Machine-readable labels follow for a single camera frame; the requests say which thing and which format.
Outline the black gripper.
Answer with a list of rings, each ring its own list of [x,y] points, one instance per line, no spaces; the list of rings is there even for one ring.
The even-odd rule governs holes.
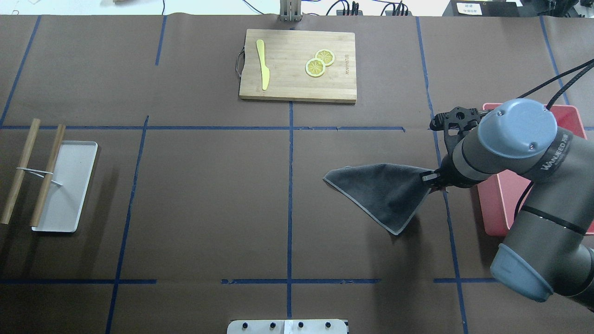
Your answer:
[[[478,126],[487,113],[487,110],[455,107],[433,117],[429,128],[443,131],[447,155],[438,169],[420,174],[422,182],[429,182],[429,188],[471,188],[489,178],[487,173],[471,167],[463,154],[464,138]]]

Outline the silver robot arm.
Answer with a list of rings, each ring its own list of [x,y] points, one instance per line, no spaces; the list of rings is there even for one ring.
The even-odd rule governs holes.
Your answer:
[[[558,294],[593,309],[593,142],[560,127],[544,104],[500,104],[448,149],[425,186],[469,187],[509,170],[532,182],[490,266],[492,276],[535,302]]]

